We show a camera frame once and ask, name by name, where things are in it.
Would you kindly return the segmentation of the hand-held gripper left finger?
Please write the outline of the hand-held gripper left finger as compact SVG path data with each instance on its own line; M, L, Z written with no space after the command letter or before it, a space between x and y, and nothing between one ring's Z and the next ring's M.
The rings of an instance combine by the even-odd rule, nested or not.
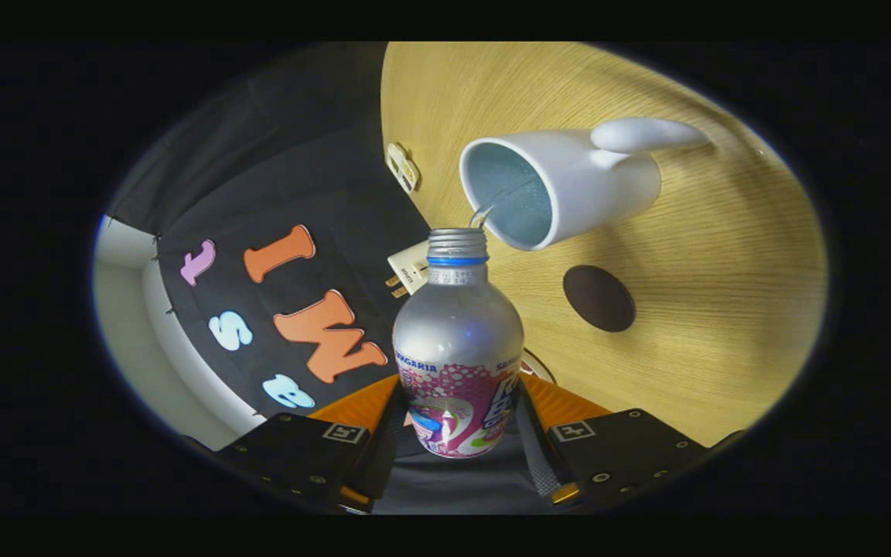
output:
M218 460L286 503L371 514L383 497L407 411L399 377L311 413L280 412L218 451Z

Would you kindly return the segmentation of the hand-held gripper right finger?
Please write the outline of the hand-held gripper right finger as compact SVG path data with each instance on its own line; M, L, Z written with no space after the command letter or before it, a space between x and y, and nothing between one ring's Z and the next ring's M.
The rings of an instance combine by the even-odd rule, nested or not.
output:
M515 417L535 490L555 511L608 511L655 493L745 434L705 446L647 410L611 412L529 374Z

